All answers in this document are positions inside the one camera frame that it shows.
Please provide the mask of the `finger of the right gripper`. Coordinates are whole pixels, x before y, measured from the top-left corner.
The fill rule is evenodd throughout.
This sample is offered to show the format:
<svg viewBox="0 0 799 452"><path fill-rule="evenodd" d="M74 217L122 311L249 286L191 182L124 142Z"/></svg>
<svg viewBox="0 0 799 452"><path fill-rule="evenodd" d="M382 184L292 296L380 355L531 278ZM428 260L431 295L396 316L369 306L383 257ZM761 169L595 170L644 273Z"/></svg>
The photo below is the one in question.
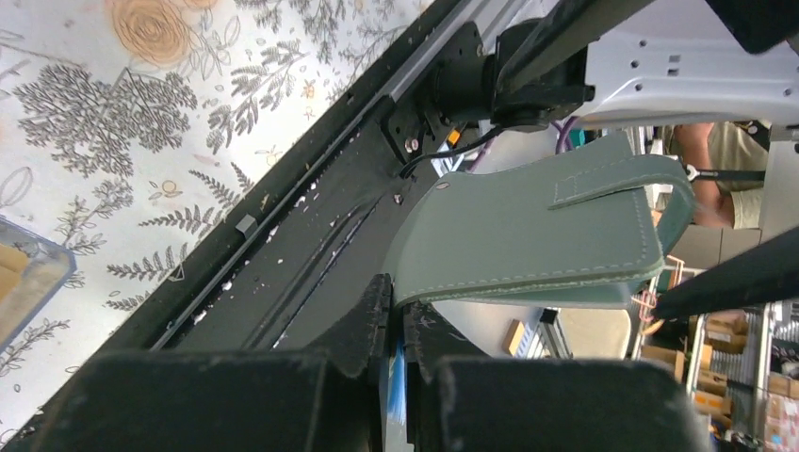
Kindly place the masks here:
<svg viewBox="0 0 799 452"><path fill-rule="evenodd" d="M796 227L663 293L656 319L675 319L798 298Z"/></svg>

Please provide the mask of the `green leather card holder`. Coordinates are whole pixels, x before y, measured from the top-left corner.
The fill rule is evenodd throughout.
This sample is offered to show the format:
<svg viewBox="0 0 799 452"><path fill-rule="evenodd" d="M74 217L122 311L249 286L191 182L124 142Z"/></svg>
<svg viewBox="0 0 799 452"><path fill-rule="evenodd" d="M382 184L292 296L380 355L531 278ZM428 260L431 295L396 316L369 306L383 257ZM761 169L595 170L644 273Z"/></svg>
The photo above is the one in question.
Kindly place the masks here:
<svg viewBox="0 0 799 452"><path fill-rule="evenodd" d="M443 175L399 227L383 272L397 306L611 309L660 274L693 212L682 165L636 154L616 133L512 169Z"/></svg>

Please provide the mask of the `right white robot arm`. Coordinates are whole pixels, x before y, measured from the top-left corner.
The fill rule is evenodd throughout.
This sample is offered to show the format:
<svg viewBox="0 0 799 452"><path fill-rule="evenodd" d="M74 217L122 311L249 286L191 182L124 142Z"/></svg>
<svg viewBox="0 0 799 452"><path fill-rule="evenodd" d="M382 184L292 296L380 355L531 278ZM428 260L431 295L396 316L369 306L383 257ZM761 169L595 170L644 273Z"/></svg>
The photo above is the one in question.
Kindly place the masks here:
<svg viewBox="0 0 799 452"><path fill-rule="evenodd" d="M454 121L502 130L766 120L765 243L666 292L658 318L798 295L798 5L794 1L561 1L490 54L432 75Z"/></svg>

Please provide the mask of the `clear plastic card box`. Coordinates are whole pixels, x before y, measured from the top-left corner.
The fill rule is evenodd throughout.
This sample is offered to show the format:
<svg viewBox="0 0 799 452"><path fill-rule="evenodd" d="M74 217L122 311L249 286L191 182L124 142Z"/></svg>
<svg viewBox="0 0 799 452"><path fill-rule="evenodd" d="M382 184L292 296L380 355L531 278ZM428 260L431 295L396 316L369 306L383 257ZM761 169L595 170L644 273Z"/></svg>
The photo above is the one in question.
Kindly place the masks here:
<svg viewBox="0 0 799 452"><path fill-rule="evenodd" d="M76 272L73 253L1 219L1 347L7 347Z"/></svg>

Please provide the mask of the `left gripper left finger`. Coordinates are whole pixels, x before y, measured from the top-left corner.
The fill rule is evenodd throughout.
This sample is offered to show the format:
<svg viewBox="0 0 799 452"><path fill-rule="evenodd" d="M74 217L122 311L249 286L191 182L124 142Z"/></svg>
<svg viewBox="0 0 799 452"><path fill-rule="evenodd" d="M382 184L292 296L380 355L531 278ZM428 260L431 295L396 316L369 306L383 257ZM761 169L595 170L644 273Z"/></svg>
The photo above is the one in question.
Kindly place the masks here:
<svg viewBox="0 0 799 452"><path fill-rule="evenodd" d="M125 351L89 360L35 451L380 451L392 282L289 351Z"/></svg>

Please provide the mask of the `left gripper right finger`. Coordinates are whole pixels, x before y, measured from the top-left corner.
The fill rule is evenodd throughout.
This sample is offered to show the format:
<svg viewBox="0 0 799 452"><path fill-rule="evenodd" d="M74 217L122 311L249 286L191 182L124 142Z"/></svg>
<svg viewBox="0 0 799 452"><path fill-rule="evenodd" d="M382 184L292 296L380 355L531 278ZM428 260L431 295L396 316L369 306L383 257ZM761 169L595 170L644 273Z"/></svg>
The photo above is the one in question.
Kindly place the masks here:
<svg viewBox="0 0 799 452"><path fill-rule="evenodd" d="M658 363L493 358L432 306L403 308L407 437L418 451L708 451Z"/></svg>

